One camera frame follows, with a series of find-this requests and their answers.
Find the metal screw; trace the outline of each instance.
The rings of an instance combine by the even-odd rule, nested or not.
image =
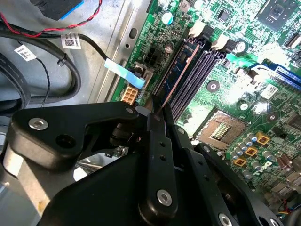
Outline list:
[[[179,131],[180,133],[182,133],[182,134],[185,133],[185,131],[184,131],[182,128],[178,128],[178,131]]]
[[[131,114],[134,113],[134,111],[131,108],[129,108],[129,107],[126,108],[126,111],[129,112],[129,113],[131,113]]]
[[[35,130],[45,130],[48,128],[48,122],[40,118],[30,119],[28,125],[30,128]]]
[[[157,192],[157,198],[163,206],[170,206],[173,203],[170,194],[163,189]]]
[[[273,218],[271,218],[271,222],[272,222],[273,226],[279,226],[278,222],[275,221]]]
[[[225,214],[220,213],[218,218],[220,219],[222,226],[232,226],[230,219]]]
[[[210,152],[210,149],[207,146],[204,146],[203,148],[206,152],[208,152],[208,153]]]

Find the motherboard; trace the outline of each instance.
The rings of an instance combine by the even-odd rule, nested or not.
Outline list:
[[[301,1],[153,0],[112,101],[169,103],[255,191],[301,184]]]

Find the green circuit board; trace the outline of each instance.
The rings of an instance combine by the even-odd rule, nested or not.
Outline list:
[[[217,109],[234,117],[245,124],[243,132],[226,148],[222,150],[214,146],[213,148],[241,178],[243,178],[241,172],[249,170],[252,174],[250,180],[255,186],[269,191],[276,184],[285,183],[292,171],[281,169],[277,161],[268,161],[262,153],[270,151],[276,158],[282,153],[286,153],[290,158],[301,154],[301,131],[286,126],[289,118],[293,114],[299,114],[301,110],[301,93],[271,77],[252,85],[252,79],[245,74],[237,74],[237,70],[246,69],[255,63],[261,64],[268,59],[301,77],[301,60],[298,57],[301,48],[299,45],[294,48],[288,47],[288,43],[298,34],[301,27],[301,2],[294,0],[296,5],[290,9],[291,12],[285,11],[286,8],[283,9],[287,12],[288,18],[282,25],[270,24],[265,20],[265,10],[269,8],[270,15],[273,10],[266,0],[202,0],[197,1],[197,9],[195,9],[196,1],[188,0],[186,2],[190,4],[190,8],[187,12],[181,9],[182,0],[167,2],[165,7],[160,6],[157,0],[152,2],[147,20],[126,65],[127,69],[134,69],[136,62],[144,64],[143,57],[152,46],[156,46],[161,52],[160,60],[155,65],[149,66],[154,69],[154,75],[147,88],[140,90],[137,102],[142,106],[145,104],[196,21],[202,21],[214,29],[209,40],[211,42],[218,40],[221,35],[237,43],[243,42],[245,45],[243,51],[227,55],[227,66],[224,62],[220,62],[212,70],[177,124],[193,137],[201,133]],[[162,22],[162,15],[165,12],[173,14],[173,22],[170,25]],[[167,41],[174,44],[173,53],[168,54],[164,51]],[[220,84],[220,89],[215,93],[207,90],[207,84],[212,80]],[[112,101],[120,101],[126,87],[127,82],[121,79]],[[247,108],[242,110],[242,104],[246,104]],[[281,128],[286,137],[276,136],[273,131],[275,127]],[[258,153],[252,157],[244,154],[246,164],[243,167],[234,164],[230,152],[247,134],[258,131],[268,136],[270,139],[268,144],[254,143],[253,147]],[[263,166],[260,172],[251,167],[254,160]]]

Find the barcode label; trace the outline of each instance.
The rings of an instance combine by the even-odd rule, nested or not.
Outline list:
[[[81,49],[78,34],[63,34],[61,40],[63,48]]]
[[[264,91],[260,94],[260,96],[262,96],[263,98],[266,98],[267,100],[270,100],[271,97],[277,93],[278,88],[269,84]]]
[[[16,48],[15,52],[19,54],[26,62],[37,58],[25,45],[21,45],[19,48]]]

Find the integrated circuit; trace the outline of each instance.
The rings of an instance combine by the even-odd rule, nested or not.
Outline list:
[[[230,12],[227,10],[222,10],[219,15],[218,18],[222,21],[226,21],[229,18]]]
[[[284,127],[286,129],[293,129],[297,132],[301,132],[301,115],[293,113],[285,123],[286,125]]]
[[[199,134],[199,141],[210,144],[218,149],[225,149],[246,128],[246,124],[240,119],[214,109],[212,117],[204,125]]]
[[[277,32],[297,7],[298,4],[295,0],[268,0],[257,14],[256,19],[272,31]]]

